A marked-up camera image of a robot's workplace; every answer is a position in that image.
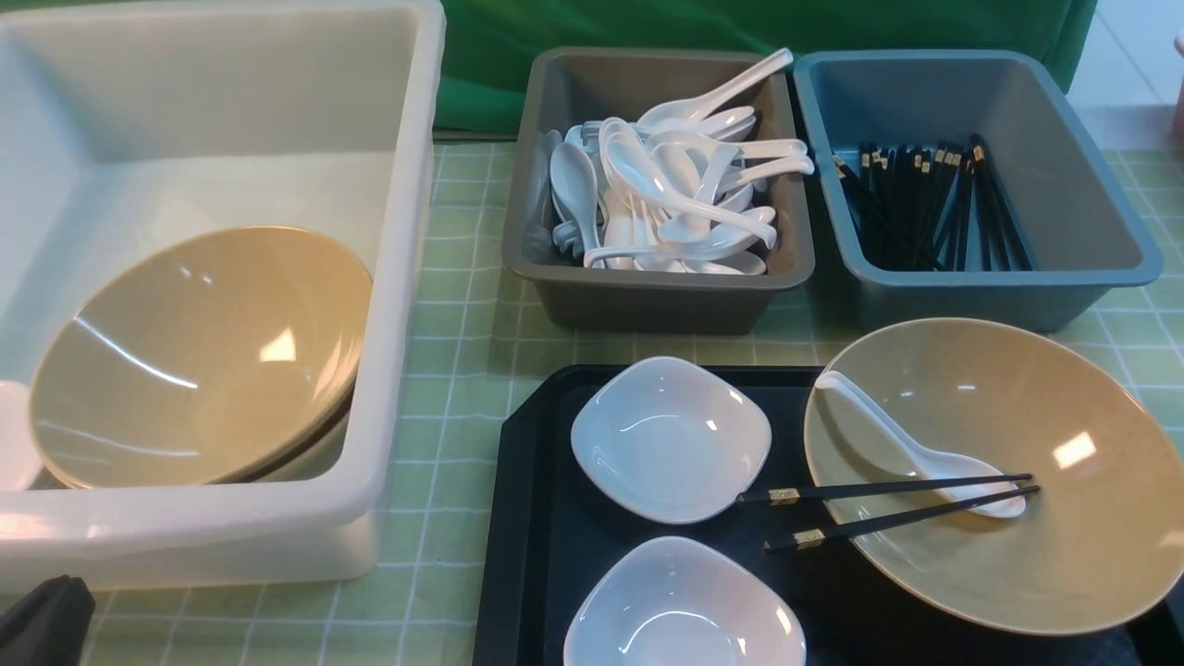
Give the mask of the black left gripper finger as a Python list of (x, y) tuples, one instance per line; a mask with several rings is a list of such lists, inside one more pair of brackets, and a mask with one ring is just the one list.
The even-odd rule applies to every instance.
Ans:
[(19, 598), (1, 617), (4, 665), (81, 665), (94, 593), (77, 576), (58, 576)]

